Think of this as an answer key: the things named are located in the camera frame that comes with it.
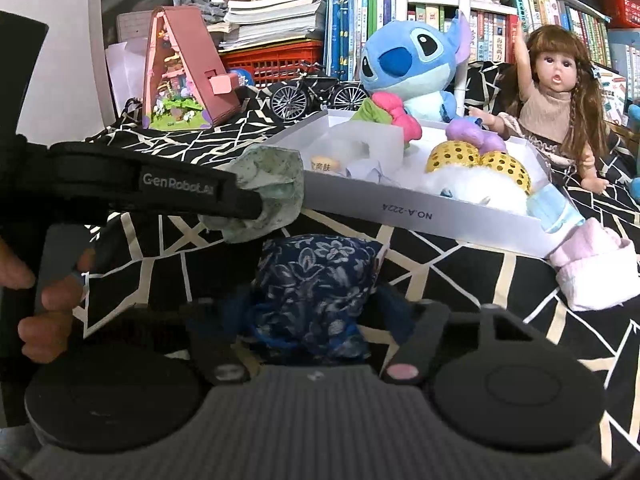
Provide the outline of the person's left hand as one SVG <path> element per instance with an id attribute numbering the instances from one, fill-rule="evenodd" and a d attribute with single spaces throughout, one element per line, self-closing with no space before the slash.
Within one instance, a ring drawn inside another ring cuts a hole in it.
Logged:
<path id="1" fill-rule="evenodd" d="M 35 284 L 32 271 L 1 241 L 1 286 L 8 289 L 29 289 Z M 43 311 L 23 318 L 17 333 L 23 341 L 24 356 L 36 363 L 53 362 L 67 349 L 72 331 L 73 310 L 85 296 L 85 286 L 75 273 L 52 282 L 42 290 Z"/>

